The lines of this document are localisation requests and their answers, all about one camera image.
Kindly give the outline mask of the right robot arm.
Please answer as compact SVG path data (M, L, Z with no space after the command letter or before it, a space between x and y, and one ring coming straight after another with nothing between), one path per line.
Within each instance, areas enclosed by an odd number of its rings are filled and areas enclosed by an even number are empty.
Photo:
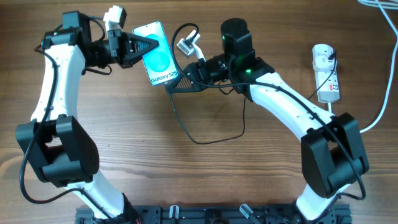
M270 111L301 144L303 193L294 203L294 223L319 222L351 184L363 184L369 161L357 121L324 110L289 87L252 46L245 20L221 25L223 53L179 68L166 87L169 94L227 88Z

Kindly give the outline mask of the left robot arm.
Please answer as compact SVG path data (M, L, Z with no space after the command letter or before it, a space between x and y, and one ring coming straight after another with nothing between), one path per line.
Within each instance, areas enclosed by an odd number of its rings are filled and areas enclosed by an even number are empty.
M31 119L18 125L16 140L37 178L76 194L91 208L94 223L139 223L127 197L100 171L96 144L77 120L80 78L103 74L112 64L131 68L158 41L124 32L126 11L113 6L103 17L79 11L63 14L63 22L45 33L35 51L45 58L44 81Z

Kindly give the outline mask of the Galaxy S25 smartphone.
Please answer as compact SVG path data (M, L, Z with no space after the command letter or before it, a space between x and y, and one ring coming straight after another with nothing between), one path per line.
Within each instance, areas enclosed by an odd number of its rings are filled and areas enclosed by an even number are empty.
M142 58L150 84L156 86L174 79L178 75L178 71L162 23L155 21L137 27L133 33L159 43L158 47L143 55Z

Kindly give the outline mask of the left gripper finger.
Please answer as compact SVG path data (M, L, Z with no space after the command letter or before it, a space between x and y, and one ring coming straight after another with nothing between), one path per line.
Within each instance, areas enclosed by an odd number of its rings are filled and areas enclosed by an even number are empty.
M133 65L142 60L145 54L146 54L145 52L127 52L123 54L123 56L121 57L122 59L121 67L122 68L133 67Z
M127 59L141 59L143 55L159 46L158 40L128 32L124 33L124 40L126 42Z

